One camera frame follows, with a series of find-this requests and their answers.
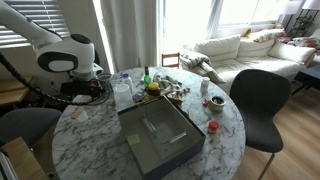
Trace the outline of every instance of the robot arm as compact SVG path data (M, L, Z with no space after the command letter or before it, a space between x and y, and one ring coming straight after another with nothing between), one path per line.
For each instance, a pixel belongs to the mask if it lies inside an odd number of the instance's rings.
M25 37L33 46L39 66L48 72L71 72L75 80L89 81L102 68L94 63L94 45L85 36L62 39L0 1L0 24Z

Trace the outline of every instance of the cable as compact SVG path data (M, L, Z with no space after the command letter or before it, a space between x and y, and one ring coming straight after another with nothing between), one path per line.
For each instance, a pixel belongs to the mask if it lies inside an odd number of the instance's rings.
M53 100L53 101L68 104L68 105L75 105L75 106L84 106L84 105L95 106L95 105L99 105L99 104L104 103L110 96L110 90L109 90L108 85L104 81L101 81L99 79L95 79L98 82L100 82L99 84L100 85L102 84L104 86L104 88L106 89L106 92L104 94L98 96L97 98L95 98L95 99L92 98L92 100L89 102L73 102L73 101L68 101L68 100L64 100L64 99L59 99L59 98L56 98L50 94L43 92L41 89L39 89L37 87L33 87L29 82L27 82L23 77L21 77L19 72L7 61L7 59L2 55L1 52L0 52L0 62L24 86L26 86L27 88L29 88L31 91L35 92L36 94L40 95L41 97L47 98L49 100ZM95 103L97 100L101 100L101 98L103 99L102 102Z

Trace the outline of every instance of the green bottle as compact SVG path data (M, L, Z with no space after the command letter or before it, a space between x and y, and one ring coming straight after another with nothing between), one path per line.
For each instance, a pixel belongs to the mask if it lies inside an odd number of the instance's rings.
M144 67L144 84L148 86L150 82L151 82L151 78L149 76L149 67L145 66Z

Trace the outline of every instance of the red cap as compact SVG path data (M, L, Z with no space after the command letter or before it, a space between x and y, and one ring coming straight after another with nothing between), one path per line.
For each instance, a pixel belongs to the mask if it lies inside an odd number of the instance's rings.
M219 123L217 121L210 121L209 127L210 129L217 129L219 127Z

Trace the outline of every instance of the table leg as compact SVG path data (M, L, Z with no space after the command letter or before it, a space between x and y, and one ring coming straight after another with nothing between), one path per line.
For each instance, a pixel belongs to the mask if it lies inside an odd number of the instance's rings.
M295 95L297 92L301 91L301 90L304 89L305 87L307 87L306 84L301 85L300 87L298 87L297 89L295 89L295 90L291 93L291 95L292 95L292 96Z

